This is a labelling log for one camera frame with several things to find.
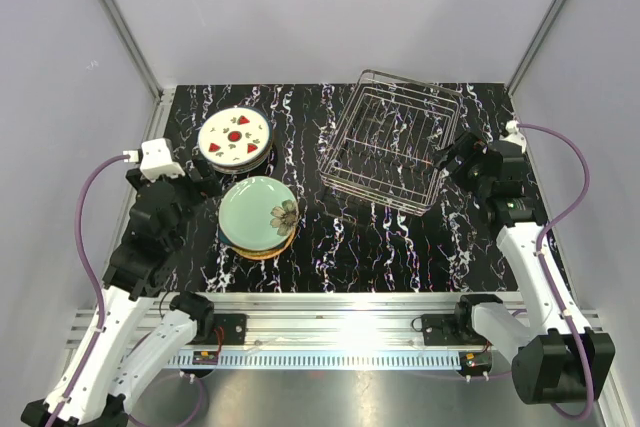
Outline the teal square plate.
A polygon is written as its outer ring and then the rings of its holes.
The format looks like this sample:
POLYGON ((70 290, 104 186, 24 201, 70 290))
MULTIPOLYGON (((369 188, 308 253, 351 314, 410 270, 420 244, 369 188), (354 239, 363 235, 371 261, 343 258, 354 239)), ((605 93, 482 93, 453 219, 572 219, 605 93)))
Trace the teal square plate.
POLYGON ((277 244, 277 245, 275 245, 275 246, 272 246, 272 247, 268 247, 268 248, 264 248, 264 249, 259 249, 259 250, 256 250, 256 249, 248 249, 248 248, 240 247, 240 246, 238 246, 238 245, 234 244, 234 243, 233 243, 233 242, 232 242, 232 241, 231 241, 231 240, 230 240, 230 239, 229 239, 229 238, 224 234, 224 232, 222 231, 222 229, 221 229, 221 228, 218 228, 218 229, 217 229, 217 234, 218 234, 218 239, 219 239, 219 241, 220 241, 222 244, 225 244, 225 245, 227 245, 227 246, 230 246, 230 247, 234 248, 235 250, 238 250, 238 251, 240 251, 240 252, 246 252, 246 253, 249 253, 249 254, 262 254, 262 253, 266 253, 267 251, 278 250, 278 249, 280 249, 280 248, 284 247, 284 246, 287 244, 287 242, 288 242, 289 240, 291 240, 291 239, 294 237, 295 232, 294 232, 294 231, 292 231, 292 232, 291 232, 291 233, 286 237, 286 239, 285 239, 285 240, 283 240, 282 242, 280 242, 279 244, 277 244))

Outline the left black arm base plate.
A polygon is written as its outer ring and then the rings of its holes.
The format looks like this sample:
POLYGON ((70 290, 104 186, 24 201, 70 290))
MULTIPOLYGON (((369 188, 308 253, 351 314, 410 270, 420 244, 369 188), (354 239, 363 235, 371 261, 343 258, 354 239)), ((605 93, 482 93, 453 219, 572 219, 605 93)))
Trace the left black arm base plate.
POLYGON ((211 345, 221 340, 223 345, 242 346, 245 344, 248 316, 243 313, 216 313, 213 331, 208 339, 211 345))

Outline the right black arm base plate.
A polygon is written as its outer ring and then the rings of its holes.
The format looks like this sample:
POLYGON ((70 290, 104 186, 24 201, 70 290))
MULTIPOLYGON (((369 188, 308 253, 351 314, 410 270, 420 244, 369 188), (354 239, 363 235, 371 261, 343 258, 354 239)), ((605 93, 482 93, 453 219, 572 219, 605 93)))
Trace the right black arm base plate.
POLYGON ((461 345, 457 321, 453 314, 423 314, 420 317, 423 343, 428 347, 461 345))

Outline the mint green flower plate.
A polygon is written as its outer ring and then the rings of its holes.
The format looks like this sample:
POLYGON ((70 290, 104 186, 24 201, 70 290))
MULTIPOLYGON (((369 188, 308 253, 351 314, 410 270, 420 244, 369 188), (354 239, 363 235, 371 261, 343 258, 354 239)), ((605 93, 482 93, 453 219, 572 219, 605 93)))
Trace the mint green flower plate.
POLYGON ((227 230, 235 222, 271 216, 296 216, 299 219, 297 199, 281 181, 253 176, 234 184, 224 195, 219 206, 218 225, 227 230))

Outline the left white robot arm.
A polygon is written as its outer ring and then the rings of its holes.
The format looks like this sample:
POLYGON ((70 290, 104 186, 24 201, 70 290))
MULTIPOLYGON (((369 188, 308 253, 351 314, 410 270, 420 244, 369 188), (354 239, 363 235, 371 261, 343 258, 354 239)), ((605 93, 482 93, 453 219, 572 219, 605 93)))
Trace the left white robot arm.
POLYGON ((160 324, 136 348, 128 347, 182 248, 181 232, 210 194, 209 180, 193 180, 170 153, 120 155, 137 163, 127 173, 136 191, 129 222, 102 278, 85 271, 97 306, 90 326, 54 389, 28 403, 28 426, 125 426, 151 381, 182 347, 203 344, 215 332, 214 305, 185 292, 175 296, 160 324))

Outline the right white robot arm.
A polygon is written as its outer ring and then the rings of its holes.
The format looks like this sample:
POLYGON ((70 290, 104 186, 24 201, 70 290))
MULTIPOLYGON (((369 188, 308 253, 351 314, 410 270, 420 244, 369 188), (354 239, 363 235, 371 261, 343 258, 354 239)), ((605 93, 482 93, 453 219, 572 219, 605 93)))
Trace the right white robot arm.
POLYGON ((527 323, 492 294, 464 295, 453 332, 465 344, 484 338, 510 364, 519 398, 528 405, 599 398, 615 355, 609 334, 580 311, 549 251, 550 223, 525 192, 525 139, 512 133, 487 143, 465 132, 438 154, 435 166, 478 203, 507 260, 525 305, 527 323))

